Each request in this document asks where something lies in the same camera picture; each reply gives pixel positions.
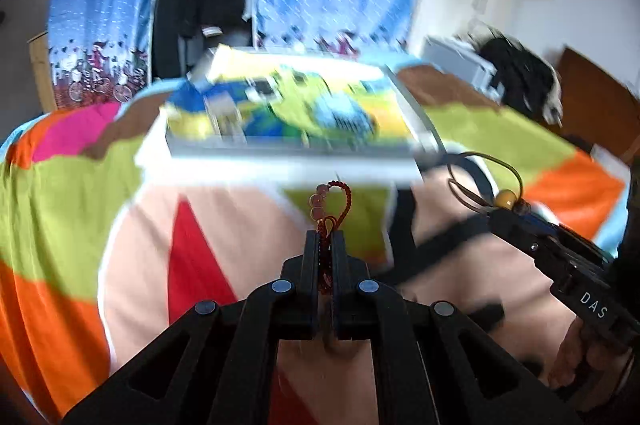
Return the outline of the person's right hand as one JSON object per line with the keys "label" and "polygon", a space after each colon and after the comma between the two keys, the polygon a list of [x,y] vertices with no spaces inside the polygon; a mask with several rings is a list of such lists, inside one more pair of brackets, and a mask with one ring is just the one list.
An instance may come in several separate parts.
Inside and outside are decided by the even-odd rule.
{"label": "person's right hand", "polygon": [[603,374],[622,367],[630,350],[614,341],[607,341],[590,325],[576,317],[568,328],[553,361],[547,381],[551,389],[570,385],[579,365],[585,363],[591,371]]}

